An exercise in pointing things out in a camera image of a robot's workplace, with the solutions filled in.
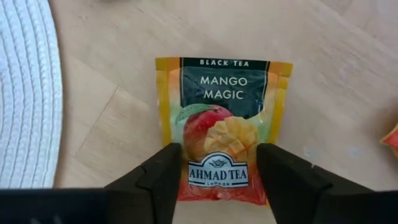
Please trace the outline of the white round woven placemat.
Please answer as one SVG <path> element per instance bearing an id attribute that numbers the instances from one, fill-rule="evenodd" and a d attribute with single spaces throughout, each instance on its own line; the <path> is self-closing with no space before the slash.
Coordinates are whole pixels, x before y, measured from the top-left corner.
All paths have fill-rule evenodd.
<path id="1" fill-rule="evenodd" d="M 53 187 L 63 119 L 48 0 L 0 0 L 0 189 Z"/>

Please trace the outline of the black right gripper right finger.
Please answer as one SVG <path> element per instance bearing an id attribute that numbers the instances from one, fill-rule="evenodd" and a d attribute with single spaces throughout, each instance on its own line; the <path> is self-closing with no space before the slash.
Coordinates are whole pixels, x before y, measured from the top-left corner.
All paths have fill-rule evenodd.
<path id="1" fill-rule="evenodd" d="M 349 200 L 373 192 L 274 144 L 259 144 L 256 162 L 277 224 L 354 224 Z"/>

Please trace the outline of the yellow mango tea packet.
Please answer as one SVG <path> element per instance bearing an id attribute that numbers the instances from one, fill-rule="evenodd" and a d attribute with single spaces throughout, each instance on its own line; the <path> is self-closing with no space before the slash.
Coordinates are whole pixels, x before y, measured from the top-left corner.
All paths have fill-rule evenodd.
<path id="1" fill-rule="evenodd" d="M 398 123 L 380 140 L 380 143 L 388 146 L 396 158 L 398 158 Z"/>
<path id="2" fill-rule="evenodd" d="M 256 149 L 278 140 L 292 64 L 161 57 L 155 69 L 162 142 L 182 147 L 178 200 L 266 205 Z"/>

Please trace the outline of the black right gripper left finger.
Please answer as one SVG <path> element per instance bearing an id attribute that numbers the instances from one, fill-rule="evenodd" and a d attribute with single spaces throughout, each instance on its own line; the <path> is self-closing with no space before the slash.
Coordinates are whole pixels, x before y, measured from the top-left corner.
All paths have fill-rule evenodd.
<path id="1" fill-rule="evenodd" d="M 172 224 L 181 178 L 182 147 L 171 143 L 108 184 L 109 224 Z"/>

